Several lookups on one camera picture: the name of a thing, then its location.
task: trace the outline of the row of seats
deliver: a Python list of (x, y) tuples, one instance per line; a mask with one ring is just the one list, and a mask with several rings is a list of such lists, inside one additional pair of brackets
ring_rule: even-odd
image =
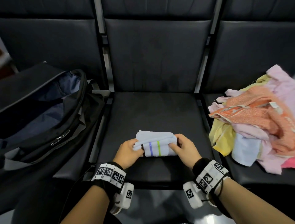
[[(108, 89), (98, 5), (92, 0), (2, 1), (0, 37), (19, 70), (41, 61), (80, 68)], [(215, 33), (210, 32), (215, 0), (101, 0), (101, 6), (115, 92), (101, 124), (105, 131), (93, 131), (99, 139), (94, 146), (99, 151), (96, 168), (140, 129), (182, 133), (201, 156), (219, 161), (208, 139), (207, 106), (275, 64), (295, 73), (295, 2), (223, 0)], [(209, 58), (201, 79), (205, 50)], [(200, 94), (194, 94), (197, 81)], [(84, 154), (76, 156), (83, 160), (81, 166), (89, 155)], [(74, 164), (66, 164), (57, 177), (68, 178)], [(258, 164), (238, 165), (230, 156), (223, 164), (253, 191), (261, 184), (295, 185), (293, 170), (274, 176)], [(192, 177), (178, 157), (140, 158), (130, 167), (127, 181), (135, 187), (179, 189)]]

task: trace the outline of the white towel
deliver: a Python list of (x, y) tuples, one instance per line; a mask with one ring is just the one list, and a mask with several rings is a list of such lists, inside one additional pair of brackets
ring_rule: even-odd
[(133, 150), (139, 150), (143, 147), (145, 156), (168, 156), (176, 155), (168, 146), (169, 143), (177, 144), (177, 138), (171, 132), (137, 132), (138, 142), (133, 146)]

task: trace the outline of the chair backrest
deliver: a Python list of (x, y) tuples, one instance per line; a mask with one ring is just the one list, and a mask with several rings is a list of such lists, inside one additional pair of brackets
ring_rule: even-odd
[(92, 0), (0, 1), (0, 37), (19, 70), (46, 61), (107, 88)]
[(215, 0), (102, 0), (115, 91), (194, 92)]
[(275, 64), (294, 74), (294, 60), (295, 1), (227, 0), (201, 91), (243, 88)]

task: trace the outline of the blue stripe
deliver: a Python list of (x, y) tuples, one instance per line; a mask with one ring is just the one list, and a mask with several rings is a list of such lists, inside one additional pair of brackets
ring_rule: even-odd
[(152, 143), (150, 142), (150, 155), (153, 156)]

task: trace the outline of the hand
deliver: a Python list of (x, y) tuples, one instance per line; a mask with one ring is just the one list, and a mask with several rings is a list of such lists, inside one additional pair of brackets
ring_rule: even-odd
[(138, 140), (131, 139), (123, 142), (123, 144), (120, 145), (113, 162), (118, 163), (123, 169), (131, 167), (135, 161), (143, 155), (142, 149), (137, 151), (133, 150), (133, 145), (135, 142), (138, 142)]
[(176, 134), (175, 136), (177, 137), (177, 142), (180, 144), (180, 147), (173, 143), (170, 143), (169, 147), (179, 156), (181, 161), (192, 170), (196, 162), (202, 157), (191, 140), (183, 134)]

